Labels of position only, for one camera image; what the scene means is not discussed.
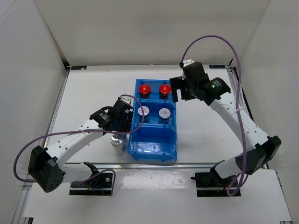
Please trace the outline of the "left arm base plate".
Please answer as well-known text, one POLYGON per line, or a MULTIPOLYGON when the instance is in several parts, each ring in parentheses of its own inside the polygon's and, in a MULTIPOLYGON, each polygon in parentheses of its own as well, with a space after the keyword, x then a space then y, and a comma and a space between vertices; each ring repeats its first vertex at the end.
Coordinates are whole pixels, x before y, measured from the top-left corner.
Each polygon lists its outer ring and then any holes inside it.
POLYGON ((104 169, 87 182, 72 182, 69 189, 71 196, 111 196, 114 190, 115 171, 104 169))

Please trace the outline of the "white lid jar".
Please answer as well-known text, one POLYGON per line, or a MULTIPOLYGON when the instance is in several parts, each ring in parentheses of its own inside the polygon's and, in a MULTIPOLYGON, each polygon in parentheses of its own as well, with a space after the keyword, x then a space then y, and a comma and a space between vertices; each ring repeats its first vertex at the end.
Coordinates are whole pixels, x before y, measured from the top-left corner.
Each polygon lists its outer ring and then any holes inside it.
POLYGON ((159 110, 159 124, 168 124, 169 123, 169 120, 170 120, 170 117, 171 117, 171 112, 168 108, 161 108, 159 110))
POLYGON ((144 123, 149 123, 149 114, 150 114, 150 110, 147 106, 142 106, 138 108, 138 117, 139 117, 139 122, 141 123, 142 120, 144 123))

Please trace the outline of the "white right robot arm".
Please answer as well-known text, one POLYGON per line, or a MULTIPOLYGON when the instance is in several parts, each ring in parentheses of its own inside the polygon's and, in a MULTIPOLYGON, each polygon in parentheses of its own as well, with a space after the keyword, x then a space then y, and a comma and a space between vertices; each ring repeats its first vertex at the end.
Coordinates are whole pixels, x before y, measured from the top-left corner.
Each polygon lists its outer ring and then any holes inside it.
POLYGON ((216 77, 209 79, 202 63, 193 60, 180 62, 183 73, 170 79, 173 102, 198 99, 218 113, 243 146, 243 152, 228 160, 218 162, 210 169, 210 182, 223 185, 228 177, 251 175, 269 162, 281 145, 278 136, 269 136, 250 116, 237 106, 234 95, 226 82, 216 77))

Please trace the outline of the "white lid jar front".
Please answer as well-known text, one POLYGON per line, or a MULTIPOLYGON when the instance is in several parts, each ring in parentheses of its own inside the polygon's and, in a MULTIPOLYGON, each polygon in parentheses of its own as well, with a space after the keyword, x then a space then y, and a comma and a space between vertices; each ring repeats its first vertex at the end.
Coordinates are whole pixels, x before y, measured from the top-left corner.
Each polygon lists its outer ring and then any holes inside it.
POLYGON ((138 108, 138 117, 139 117, 139 122, 141 123, 142 120, 144 123, 149 123, 149 114, 150 114, 150 110, 147 106, 142 106, 138 108))

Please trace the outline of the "red lid jar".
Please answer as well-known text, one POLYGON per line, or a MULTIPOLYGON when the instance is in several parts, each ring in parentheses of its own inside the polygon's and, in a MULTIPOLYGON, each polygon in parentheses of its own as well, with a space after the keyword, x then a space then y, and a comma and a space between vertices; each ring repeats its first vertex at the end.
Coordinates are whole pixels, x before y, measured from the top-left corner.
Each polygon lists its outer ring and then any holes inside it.
POLYGON ((151 87, 148 84, 142 84, 138 88, 140 98, 150 98, 151 87))
POLYGON ((168 84, 162 84, 159 87, 159 99, 168 100, 171 94, 171 86, 168 84))

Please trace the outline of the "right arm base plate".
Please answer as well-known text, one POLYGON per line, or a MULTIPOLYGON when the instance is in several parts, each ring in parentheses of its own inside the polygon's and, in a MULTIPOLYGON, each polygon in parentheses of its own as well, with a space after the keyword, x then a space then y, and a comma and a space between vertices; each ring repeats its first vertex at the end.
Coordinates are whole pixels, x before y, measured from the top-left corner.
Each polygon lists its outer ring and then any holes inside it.
POLYGON ((197 172, 191 177, 195 181, 197 197, 229 197, 227 188, 235 175, 220 182, 209 172, 197 172))

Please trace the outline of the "silver lid bottle front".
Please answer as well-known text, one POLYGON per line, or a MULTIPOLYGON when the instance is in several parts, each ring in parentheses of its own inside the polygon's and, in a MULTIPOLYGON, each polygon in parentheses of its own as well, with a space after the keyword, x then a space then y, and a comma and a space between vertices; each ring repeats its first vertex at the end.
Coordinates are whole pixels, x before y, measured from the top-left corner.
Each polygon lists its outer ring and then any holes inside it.
POLYGON ((123 155, 126 151, 126 135, 114 134, 110 138, 110 143, 117 155, 123 155))

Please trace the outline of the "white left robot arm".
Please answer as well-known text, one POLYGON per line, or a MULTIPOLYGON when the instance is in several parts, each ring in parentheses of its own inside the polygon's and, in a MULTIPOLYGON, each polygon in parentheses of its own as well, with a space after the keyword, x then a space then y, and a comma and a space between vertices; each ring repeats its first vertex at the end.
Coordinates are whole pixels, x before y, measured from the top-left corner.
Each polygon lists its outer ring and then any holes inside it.
POLYGON ((77 182, 88 187, 97 185, 99 171, 94 165, 89 162, 67 165, 66 162, 108 131, 129 132, 133 110, 131 99, 120 97, 113 106, 93 113, 77 133, 68 134, 45 148, 36 146, 31 152, 29 174, 46 193, 65 182, 77 182))

